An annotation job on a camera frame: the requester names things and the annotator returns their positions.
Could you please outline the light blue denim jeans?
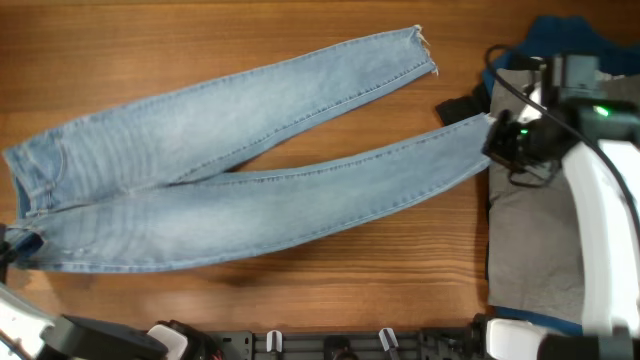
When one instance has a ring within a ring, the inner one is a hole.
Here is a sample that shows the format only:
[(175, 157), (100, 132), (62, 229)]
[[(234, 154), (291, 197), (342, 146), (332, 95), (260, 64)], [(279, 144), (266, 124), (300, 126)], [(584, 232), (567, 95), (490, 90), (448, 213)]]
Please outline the light blue denim jeans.
[(173, 271), (255, 257), (376, 220), (488, 166), (477, 114), (351, 157), (240, 165), (435, 72), (419, 26), (86, 115), (3, 153), (17, 266)]

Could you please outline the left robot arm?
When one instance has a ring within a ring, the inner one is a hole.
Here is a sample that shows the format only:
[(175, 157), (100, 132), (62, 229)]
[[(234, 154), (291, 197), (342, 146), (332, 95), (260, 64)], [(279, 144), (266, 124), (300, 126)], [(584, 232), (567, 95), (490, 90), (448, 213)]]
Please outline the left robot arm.
[(1, 343), (5, 359), (209, 359), (224, 352), (203, 332), (176, 321), (142, 331), (95, 319), (48, 315), (6, 286), (8, 266), (26, 252), (1, 241)]

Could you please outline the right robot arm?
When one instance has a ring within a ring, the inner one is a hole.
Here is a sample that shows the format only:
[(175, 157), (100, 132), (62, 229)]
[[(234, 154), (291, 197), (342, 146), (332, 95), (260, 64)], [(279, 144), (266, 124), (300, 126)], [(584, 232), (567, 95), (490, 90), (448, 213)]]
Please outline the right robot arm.
[(585, 299), (580, 336), (554, 334), (523, 320), (487, 321), (490, 359), (636, 359), (639, 356), (639, 110), (599, 88), (595, 55), (544, 59), (525, 94), (495, 80), (525, 107), (501, 113), (483, 152), (511, 173), (562, 170), (574, 199)]

